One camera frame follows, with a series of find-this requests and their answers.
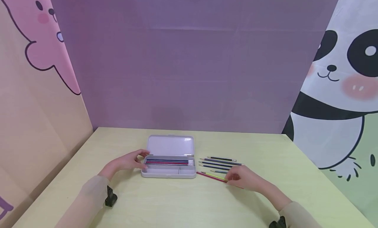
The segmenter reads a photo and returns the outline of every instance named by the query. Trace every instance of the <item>yellow pencil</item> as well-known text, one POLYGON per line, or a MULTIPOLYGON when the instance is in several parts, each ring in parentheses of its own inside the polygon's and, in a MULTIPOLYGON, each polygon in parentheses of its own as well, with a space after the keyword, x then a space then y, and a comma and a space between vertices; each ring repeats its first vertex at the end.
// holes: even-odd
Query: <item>yellow pencil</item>
POLYGON ((207 173, 207 172, 205 172, 205 174, 206 174, 206 175, 209 175, 209 176, 213 176, 213 177, 218 178, 218 179, 221 179, 221 180, 226 180, 225 178, 222 178, 222 177, 219 177, 219 176, 216 176, 216 175, 212 175, 212 174, 207 173))

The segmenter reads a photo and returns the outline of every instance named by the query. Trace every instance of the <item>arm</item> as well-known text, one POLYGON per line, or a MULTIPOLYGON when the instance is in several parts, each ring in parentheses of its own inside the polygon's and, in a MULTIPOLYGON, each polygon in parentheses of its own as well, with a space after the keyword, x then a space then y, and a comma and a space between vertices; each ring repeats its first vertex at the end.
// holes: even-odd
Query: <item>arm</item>
POLYGON ((140 149, 107 163, 98 175, 83 185, 55 228, 88 227, 104 205, 107 198, 107 185, 114 174, 120 170, 144 168, 137 157, 139 155, 145 157, 148 154, 149 151, 140 149))
POLYGON ((296 202, 293 202, 279 188, 264 180, 246 166, 237 166, 229 170, 226 175, 229 185, 249 189, 266 197, 284 216, 287 228, 321 228, 311 214, 296 202))

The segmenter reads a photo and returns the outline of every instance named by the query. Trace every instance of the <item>hand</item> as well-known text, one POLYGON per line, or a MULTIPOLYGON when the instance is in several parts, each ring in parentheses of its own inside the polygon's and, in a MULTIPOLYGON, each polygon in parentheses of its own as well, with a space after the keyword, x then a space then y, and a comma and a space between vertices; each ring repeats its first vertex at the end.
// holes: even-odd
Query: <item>hand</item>
POLYGON ((139 149, 137 151, 128 153, 124 156, 120 156, 119 158, 116 158, 110 161, 108 164, 106 164, 98 175, 104 176, 109 181, 111 181, 114 174, 120 170, 127 170, 127 169, 134 169, 134 168, 145 169, 147 168, 147 166, 141 163, 138 156, 146 157, 147 155, 149 155, 149 153, 150 152, 147 150, 139 149))
POLYGON ((147 166, 141 163, 138 156, 142 156, 143 158, 145 158, 149 154, 150 154, 149 151, 144 150, 144 149, 139 149, 137 151, 133 151, 117 159, 114 159, 113 161, 117 165, 117 168, 119 171, 127 170, 127 169, 134 169, 134 168, 146 169, 147 166))
POLYGON ((246 166, 234 166, 228 171, 225 179, 228 180, 227 184, 229 185, 252 190, 258 193, 261 193, 264 185, 267 183, 266 180, 246 166))

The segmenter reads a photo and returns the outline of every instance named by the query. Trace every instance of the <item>pink cartoon bear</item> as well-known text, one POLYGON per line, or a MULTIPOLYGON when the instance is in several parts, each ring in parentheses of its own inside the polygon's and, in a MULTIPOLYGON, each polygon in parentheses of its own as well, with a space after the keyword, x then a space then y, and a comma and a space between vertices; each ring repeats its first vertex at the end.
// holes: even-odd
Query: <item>pink cartoon bear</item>
POLYGON ((1 0, 20 33, 30 42, 25 56, 40 70, 55 69, 65 85, 80 94, 50 0, 1 0))

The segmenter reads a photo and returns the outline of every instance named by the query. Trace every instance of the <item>pencil case lid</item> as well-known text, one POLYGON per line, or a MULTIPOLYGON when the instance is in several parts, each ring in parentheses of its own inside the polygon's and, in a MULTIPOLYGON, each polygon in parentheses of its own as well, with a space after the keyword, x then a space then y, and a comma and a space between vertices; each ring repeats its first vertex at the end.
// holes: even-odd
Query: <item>pencil case lid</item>
POLYGON ((194 156, 194 139, 182 135, 151 135, 147 150, 158 156, 194 156))

